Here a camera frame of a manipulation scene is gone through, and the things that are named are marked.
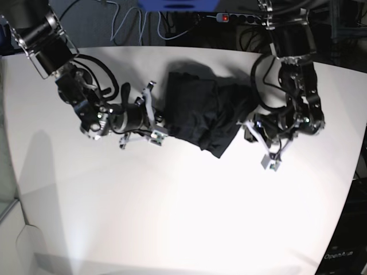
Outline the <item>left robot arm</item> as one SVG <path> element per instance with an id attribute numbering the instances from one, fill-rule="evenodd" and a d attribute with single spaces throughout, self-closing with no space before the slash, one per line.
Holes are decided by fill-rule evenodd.
<path id="1" fill-rule="evenodd" d="M 317 135 L 325 127 L 318 79 L 314 69 L 316 52 L 308 14 L 314 1 L 259 1 L 257 13 L 269 32 L 271 52 L 259 56 L 251 68 L 250 85 L 255 101 L 267 111 L 238 121 L 245 131 L 245 139 L 258 142 L 265 150 L 261 165 L 277 171 L 282 156 L 299 135 Z M 285 105 L 270 107 L 260 96 L 256 83 L 258 66 L 266 58 L 280 61 L 278 74 L 280 91 Z"/>

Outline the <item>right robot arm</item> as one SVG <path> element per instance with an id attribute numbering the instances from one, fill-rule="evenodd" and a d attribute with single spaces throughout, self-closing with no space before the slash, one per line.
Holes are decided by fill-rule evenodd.
<path id="1" fill-rule="evenodd" d="M 132 134 L 162 145 L 169 134 L 153 107 L 155 82 L 129 102 L 130 83 L 119 85 L 103 62 L 70 50 L 73 43 L 48 1 L 1 1 L 1 16 L 41 77 L 54 77 L 59 97 L 73 108 L 84 135 L 99 140 L 114 133 L 121 149 Z"/>

